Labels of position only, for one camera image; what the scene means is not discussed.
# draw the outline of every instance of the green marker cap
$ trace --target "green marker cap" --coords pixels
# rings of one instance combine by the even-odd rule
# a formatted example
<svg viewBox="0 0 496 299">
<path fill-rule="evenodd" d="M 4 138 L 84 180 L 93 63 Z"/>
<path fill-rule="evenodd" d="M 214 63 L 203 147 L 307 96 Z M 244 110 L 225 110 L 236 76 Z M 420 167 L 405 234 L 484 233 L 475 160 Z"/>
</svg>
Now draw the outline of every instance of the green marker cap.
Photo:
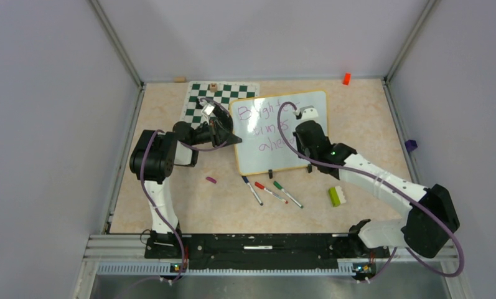
<svg viewBox="0 0 496 299">
<path fill-rule="evenodd" d="M 277 181 L 273 181 L 273 185 L 276 186 L 277 188 L 279 188 L 279 190 L 281 190 L 283 187 L 281 187 L 281 185 L 279 185 L 279 183 L 277 183 Z"/>
</svg>

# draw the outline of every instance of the chessboard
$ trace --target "chessboard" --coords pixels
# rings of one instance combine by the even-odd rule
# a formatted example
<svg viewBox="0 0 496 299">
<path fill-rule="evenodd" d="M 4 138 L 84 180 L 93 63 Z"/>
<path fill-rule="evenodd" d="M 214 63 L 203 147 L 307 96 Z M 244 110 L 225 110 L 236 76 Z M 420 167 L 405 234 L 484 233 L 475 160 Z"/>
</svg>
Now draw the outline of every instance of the chessboard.
<svg viewBox="0 0 496 299">
<path fill-rule="evenodd" d="M 218 85 L 217 92 L 210 91 L 209 85 L 211 83 Z M 239 98 L 258 97 L 259 92 L 260 84 L 258 83 L 191 81 L 187 87 L 180 120 L 190 123 L 192 128 L 196 128 L 204 122 L 204 118 L 202 118 L 203 107 L 199 103 L 200 98 L 212 98 L 215 102 L 229 109 L 231 102 Z"/>
</svg>

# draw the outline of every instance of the beige tabletop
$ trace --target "beige tabletop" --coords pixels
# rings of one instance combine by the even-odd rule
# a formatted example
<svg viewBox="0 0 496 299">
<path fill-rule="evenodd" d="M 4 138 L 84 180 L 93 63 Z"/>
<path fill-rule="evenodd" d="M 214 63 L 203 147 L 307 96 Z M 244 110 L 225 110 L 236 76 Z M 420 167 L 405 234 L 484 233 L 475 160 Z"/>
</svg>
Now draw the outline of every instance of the beige tabletop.
<svg viewBox="0 0 496 299">
<path fill-rule="evenodd" d="M 330 141 L 343 142 L 393 174 L 409 179 L 398 135 L 379 79 L 260 81 L 260 95 L 304 90 L 327 92 Z M 187 83 L 147 84 L 131 149 L 145 129 L 169 131 L 179 121 Z M 211 176 L 217 184 L 207 181 Z M 315 170 L 294 169 L 274 178 L 304 208 L 283 204 L 258 190 L 260 206 L 238 173 L 234 146 L 199 154 L 194 168 L 176 167 L 171 175 L 174 210 L 184 233 L 347 232 L 362 219 L 387 220 L 397 213 L 360 188 Z M 267 174 L 250 176 L 252 184 L 273 186 Z M 346 204 L 332 207 L 328 189 L 341 186 Z M 124 172 L 110 232 L 142 232 L 151 228 L 151 212 L 136 175 Z"/>
</svg>

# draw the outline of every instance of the green marker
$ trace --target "green marker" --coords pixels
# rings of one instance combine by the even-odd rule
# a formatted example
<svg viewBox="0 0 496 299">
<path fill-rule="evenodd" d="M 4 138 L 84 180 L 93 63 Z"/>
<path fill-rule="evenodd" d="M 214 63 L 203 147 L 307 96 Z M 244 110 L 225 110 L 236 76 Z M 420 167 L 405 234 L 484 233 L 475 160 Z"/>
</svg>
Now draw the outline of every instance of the green marker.
<svg viewBox="0 0 496 299">
<path fill-rule="evenodd" d="M 285 193 L 287 197 L 290 197 L 290 199 L 293 202 L 295 202 L 298 207 L 300 207 L 301 209 L 303 208 L 302 204 L 300 204 L 297 201 L 297 199 L 295 199 L 292 195 L 290 195 L 290 193 L 288 193 L 288 191 L 284 190 L 284 188 L 281 185 L 279 185 L 279 183 L 277 183 L 277 181 L 273 181 L 273 185 L 276 186 L 277 188 L 279 188 L 279 190 L 281 190 L 283 193 Z"/>
</svg>

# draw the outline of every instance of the orange object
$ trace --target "orange object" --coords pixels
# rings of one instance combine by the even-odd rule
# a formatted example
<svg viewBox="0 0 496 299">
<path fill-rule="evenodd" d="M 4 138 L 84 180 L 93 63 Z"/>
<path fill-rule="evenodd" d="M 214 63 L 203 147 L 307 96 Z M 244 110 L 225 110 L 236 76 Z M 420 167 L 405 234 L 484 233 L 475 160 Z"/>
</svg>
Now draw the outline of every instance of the orange object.
<svg viewBox="0 0 496 299">
<path fill-rule="evenodd" d="M 350 83 L 350 73 L 345 74 L 345 78 L 343 79 L 343 84 L 348 85 Z"/>
</svg>

